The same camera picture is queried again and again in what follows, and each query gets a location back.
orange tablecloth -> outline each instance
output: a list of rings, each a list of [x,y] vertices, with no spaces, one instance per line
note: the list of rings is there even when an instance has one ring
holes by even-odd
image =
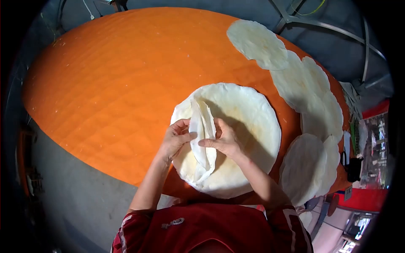
[[[162,7],[87,22],[58,38],[31,65],[23,85],[25,108],[41,130],[69,153],[138,186],[177,104],[203,85],[249,86],[268,98],[281,126],[280,151],[270,172],[278,181],[287,148],[301,134],[300,117],[278,95],[270,72],[247,60],[228,40],[226,30],[235,20],[210,11]],[[301,58],[308,56],[280,39]],[[347,130],[343,91],[325,72]],[[350,185],[342,166],[337,172],[331,191]],[[164,193],[211,198],[182,181],[173,168]],[[227,201],[255,204],[256,197],[248,193]]]

electrical cord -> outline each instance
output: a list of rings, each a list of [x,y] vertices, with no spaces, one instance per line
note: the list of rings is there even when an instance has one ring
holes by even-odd
[[[98,13],[100,14],[100,17],[103,17],[103,15],[101,15],[101,13],[100,13],[100,11],[98,10],[98,8],[97,8],[97,5],[96,5],[96,3],[93,1],[93,4],[94,4],[94,7],[96,8],[96,10],[98,11]]]
[[[291,6],[291,8],[292,8],[298,15],[301,15],[301,16],[308,16],[308,15],[311,15],[311,14],[314,14],[315,12],[317,12],[317,11],[319,10],[319,8],[321,8],[321,6],[325,3],[326,0],[322,0],[321,4],[320,4],[314,11],[312,11],[312,12],[310,12],[310,13],[308,13],[308,14],[301,14],[301,13],[299,13],[296,9],[294,9],[294,7],[292,7],[292,1],[293,1],[293,0],[291,0],[291,2],[290,2],[290,6]]]
[[[57,22],[58,25],[56,26],[56,30],[59,30],[61,28],[64,31],[63,26],[62,26],[62,13],[63,13],[63,8],[65,7],[65,3],[66,3],[66,0],[63,0],[62,5],[60,5],[60,3],[59,3],[60,12],[58,11],[59,17],[58,17],[58,22]]]
[[[87,10],[88,10],[89,13],[90,13],[90,19],[93,20],[93,19],[94,19],[94,16],[93,16],[92,12],[90,11],[89,7],[87,6],[86,1],[83,0],[83,3],[84,3],[84,5],[86,6]]]

finger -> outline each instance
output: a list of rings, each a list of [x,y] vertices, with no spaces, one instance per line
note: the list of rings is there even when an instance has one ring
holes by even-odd
[[[191,133],[182,134],[182,135],[179,135],[178,138],[179,138],[180,142],[183,144],[183,143],[189,142],[189,141],[197,138],[197,133],[191,132]]]
[[[222,135],[222,130],[217,128],[217,131],[215,132],[215,138],[219,139],[221,137],[221,135]]]
[[[177,125],[181,128],[183,128],[186,125],[190,124],[190,120],[189,119],[179,119],[178,121],[176,121],[175,123],[173,123],[173,125]]]
[[[189,119],[179,119],[173,123],[170,128],[172,128],[177,134],[180,134],[190,124]]]
[[[215,148],[215,149],[218,148],[217,140],[213,139],[202,139],[198,142],[198,145],[206,148]]]
[[[214,118],[214,123],[216,123],[221,129],[228,128],[228,124],[221,118]]]

gray floor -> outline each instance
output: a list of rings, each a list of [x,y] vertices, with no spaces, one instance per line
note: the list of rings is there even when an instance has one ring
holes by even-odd
[[[33,120],[30,126],[38,133],[32,162],[43,177],[40,199],[55,243],[62,252],[110,252],[137,188],[83,163]],[[158,208],[169,199],[162,195]]]

red shirt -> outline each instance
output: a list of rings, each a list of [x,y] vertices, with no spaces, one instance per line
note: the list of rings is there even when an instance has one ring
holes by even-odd
[[[125,216],[112,252],[189,252],[217,240],[232,252],[313,252],[311,238],[294,207],[267,215],[245,206],[199,203],[172,206],[152,216]]]

